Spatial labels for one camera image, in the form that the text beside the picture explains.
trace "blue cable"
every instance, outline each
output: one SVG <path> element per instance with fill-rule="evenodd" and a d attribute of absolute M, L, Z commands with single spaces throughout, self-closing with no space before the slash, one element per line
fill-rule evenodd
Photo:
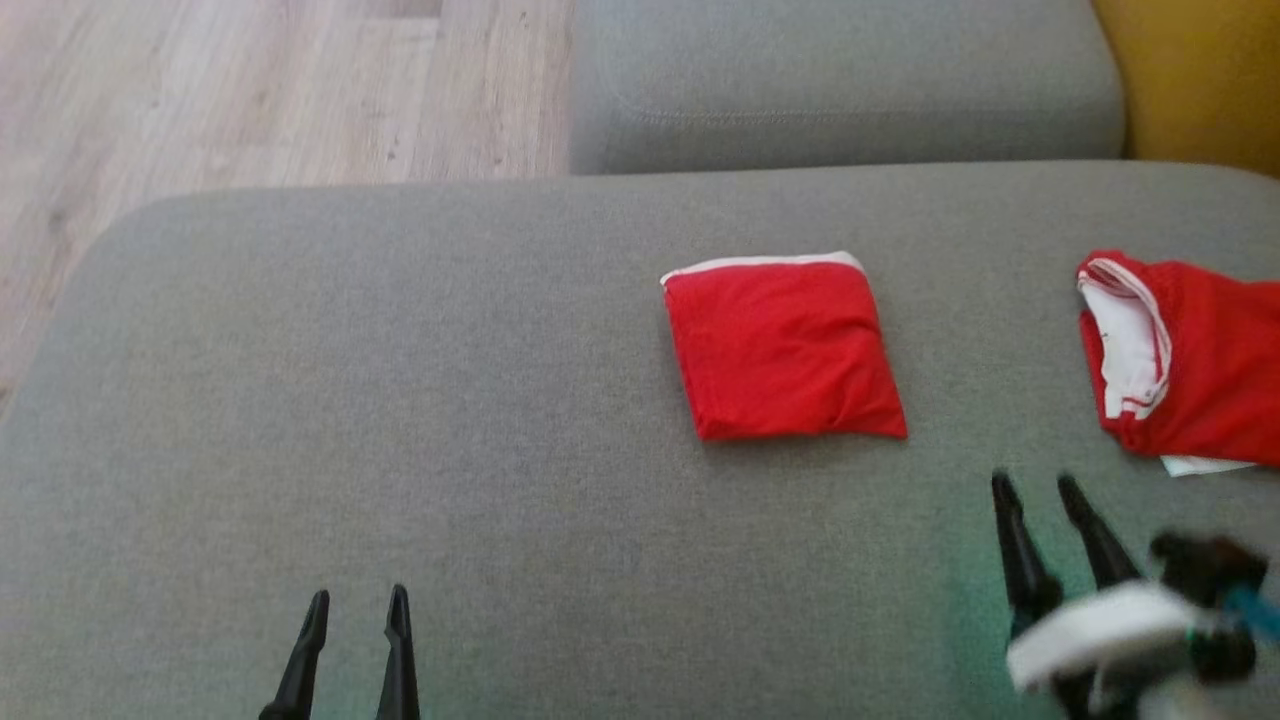
<path fill-rule="evenodd" d="M 1280 643 L 1280 609 L 1258 597 L 1258 593 L 1244 585 L 1234 587 L 1226 593 L 1222 609 L 1238 614 L 1244 624 L 1268 641 Z"/>

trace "sofa cushion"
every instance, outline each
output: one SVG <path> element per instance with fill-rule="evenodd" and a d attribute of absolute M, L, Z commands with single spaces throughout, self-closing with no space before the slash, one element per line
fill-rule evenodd
<path fill-rule="evenodd" d="M 1114 158 L 1087 0 L 581 0 L 575 173 Z"/>
<path fill-rule="evenodd" d="M 1280 557 L 1272 473 L 1170 479 L 1100 429 L 1075 266 L 1275 278 L 1276 227 L 1274 181 L 1107 161 L 154 205 L 0 425 L 0 716 L 255 716 L 321 587 L 314 716 L 367 715 L 402 582 L 434 716 L 1059 717 L 1005 671 L 993 466 L 1073 594 L 1064 468 L 1143 566 L 1166 525 Z M 910 439 L 699 442 L 658 277 L 832 249 Z"/>

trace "white robot part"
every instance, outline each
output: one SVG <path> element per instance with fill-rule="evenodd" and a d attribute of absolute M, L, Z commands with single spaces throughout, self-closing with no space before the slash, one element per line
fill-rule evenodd
<path fill-rule="evenodd" d="M 1130 580 L 1062 605 L 1010 643 L 1005 660 L 1019 692 L 1053 676 L 1121 662 L 1181 643 L 1212 626 L 1208 614 L 1149 580 Z"/>

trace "white fabric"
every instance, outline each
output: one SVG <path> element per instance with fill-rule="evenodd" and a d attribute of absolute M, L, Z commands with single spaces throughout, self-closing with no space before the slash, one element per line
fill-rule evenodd
<path fill-rule="evenodd" d="M 1254 462 L 1243 462 L 1240 460 L 1216 460 L 1212 457 L 1196 457 L 1194 455 L 1164 455 L 1160 460 L 1165 462 L 1165 470 L 1169 470 L 1169 475 L 1174 478 L 1226 473 L 1254 465 Z"/>
<path fill-rule="evenodd" d="M 703 263 L 698 263 L 696 265 L 690 265 L 678 270 L 672 270 L 666 275 L 662 275 L 662 279 L 658 282 L 666 286 L 667 281 L 676 275 L 704 273 L 707 270 L 717 270 L 719 268 L 735 268 L 740 265 L 808 265 L 810 263 L 838 263 L 841 265 L 858 268 L 859 272 L 865 273 L 861 263 L 859 263 L 849 252 L 840 250 L 837 252 L 827 252 L 823 255 L 756 255 L 750 258 L 719 258 L 716 260 L 705 260 Z"/>
<path fill-rule="evenodd" d="M 1116 419 L 1123 411 L 1146 418 L 1151 413 L 1157 388 L 1151 311 L 1137 297 L 1119 297 L 1093 283 L 1082 283 L 1080 295 L 1093 313 L 1102 336 L 1107 418 Z"/>

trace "white trim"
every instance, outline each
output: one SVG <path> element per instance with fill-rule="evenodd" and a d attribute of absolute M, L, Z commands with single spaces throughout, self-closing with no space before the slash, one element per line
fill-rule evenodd
<path fill-rule="evenodd" d="M 1169 470 L 1169 477 L 1181 478 L 1183 475 L 1208 475 L 1211 473 L 1228 473 L 1240 468 L 1252 468 L 1253 462 L 1240 460 L 1217 460 L 1213 457 L 1196 457 L 1192 455 L 1161 455 L 1160 460 Z"/>
<path fill-rule="evenodd" d="M 1103 410 L 1146 420 L 1169 392 L 1172 341 L 1151 290 L 1115 260 L 1091 260 L 1076 277 L 1102 334 Z M 1143 318 L 1134 318 L 1134 313 Z"/>
<path fill-rule="evenodd" d="M 867 273 L 863 269 L 863 264 L 859 263 L 852 255 L 840 250 L 837 252 L 827 252 L 826 255 L 755 255 L 749 258 L 719 258 L 716 260 L 705 260 L 698 263 L 696 265 L 690 265 L 687 268 L 681 268 L 678 270 L 672 270 L 658 282 L 666 287 L 667 281 L 676 275 L 691 275 L 694 273 L 705 273 L 707 270 L 718 270 L 719 268 L 737 268 L 745 265 L 808 265 L 812 263 L 837 263 L 840 265 L 849 265 L 850 268 L 856 268 L 860 273 Z"/>

